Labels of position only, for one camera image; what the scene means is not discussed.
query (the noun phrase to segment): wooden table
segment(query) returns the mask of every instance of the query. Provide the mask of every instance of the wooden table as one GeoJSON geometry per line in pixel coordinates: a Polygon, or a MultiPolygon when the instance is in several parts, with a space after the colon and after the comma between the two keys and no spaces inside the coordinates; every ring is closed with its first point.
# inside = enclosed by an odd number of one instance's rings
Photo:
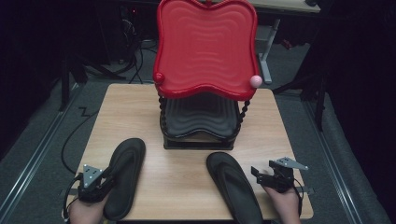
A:
{"type": "MultiPolygon", "coordinates": [[[[112,84],[83,154],[82,165],[106,169],[123,140],[138,137],[147,147],[131,212],[127,220],[229,220],[232,219],[215,183],[206,170],[206,157],[215,150],[163,148],[160,104],[153,85],[112,84]]],[[[234,149],[226,151],[242,166],[261,206],[264,219],[277,218],[271,200],[250,166],[272,172],[269,160],[294,159],[274,95],[259,89],[251,100],[234,149]]],[[[295,177],[303,184],[299,171],[295,177]]],[[[313,210],[305,194],[301,218],[313,210]]]]}

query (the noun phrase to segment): flip-flop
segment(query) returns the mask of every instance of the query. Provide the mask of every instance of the flip-flop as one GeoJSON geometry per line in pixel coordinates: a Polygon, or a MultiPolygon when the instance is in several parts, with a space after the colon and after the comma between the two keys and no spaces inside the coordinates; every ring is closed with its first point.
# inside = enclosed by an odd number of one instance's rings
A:
{"type": "Polygon", "coordinates": [[[123,141],[114,151],[109,170],[115,179],[115,185],[104,208],[104,216],[107,219],[121,220],[131,210],[145,154],[146,145],[139,138],[123,141]]]}
{"type": "Polygon", "coordinates": [[[214,152],[206,167],[216,183],[233,220],[239,224],[262,224],[262,211],[239,163],[225,152],[214,152]]]}

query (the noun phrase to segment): pink ball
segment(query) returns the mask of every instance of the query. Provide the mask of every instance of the pink ball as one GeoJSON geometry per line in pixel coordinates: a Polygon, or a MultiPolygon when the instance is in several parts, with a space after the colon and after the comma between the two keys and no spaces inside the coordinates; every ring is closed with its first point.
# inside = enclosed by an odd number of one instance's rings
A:
{"type": "Polygon", "coordinates": [[[152,79],[154,80],[155,84],[161,85],[165,80],[165,76],[162,73],[156,73],[154,76],[152,76],[152,79]]]}
{"type": "Polygon", "coordinates": [[[253,88],[259,88],[262,84],[262,78],[260,76],[253,76],[250,78],[250,86],[253,88]]]}

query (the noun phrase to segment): metal bracket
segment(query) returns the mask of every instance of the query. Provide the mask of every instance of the metal bracket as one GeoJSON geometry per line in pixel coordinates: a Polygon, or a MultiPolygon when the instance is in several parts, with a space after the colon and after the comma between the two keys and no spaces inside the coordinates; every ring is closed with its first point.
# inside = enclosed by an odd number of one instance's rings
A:
{"type": "Polygon", "coordinates": [[[103,170],[91,167],[87,164],[84,164],[83,169],[84,188],[86,189],[101,176],[103,170]]]}
{"type": "Polygon", "coordinates": [[[281,166],[287,167],[287,168],[294,168],[294,169],[299,169],[299,170],[308,170],[308,166],[304,166],[300,164],[297,161],[292,160],[291,158],[284,157],[281,159],[278,159],[274,161],[276,164],[279,164],[281,166]]]}
{"type": "Polygon", "coordinates": [[[307,195],[315,194],[315,190],[313,188],[309,188],[307,186],[296,187],[299,193],[306,193],[307,195]]]}

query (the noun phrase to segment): hand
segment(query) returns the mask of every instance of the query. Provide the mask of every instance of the hand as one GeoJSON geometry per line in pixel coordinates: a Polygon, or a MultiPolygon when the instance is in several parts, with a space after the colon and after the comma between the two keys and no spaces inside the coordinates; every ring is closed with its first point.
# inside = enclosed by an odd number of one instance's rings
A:
{"type": "Polygon", "coordinates": [[[75,200],[69,207],[71,224],[98,224],[103,216],[103,209],[107,202],[107,196],[99,203],[84,203],[75,200]]]}
{"type": "Polygon", "coordinates": [[[271,197],[283,224],[301,224],[298,213],[299,198],[294,189],[279,193],[274,189],[262,187],[271,197]]]}

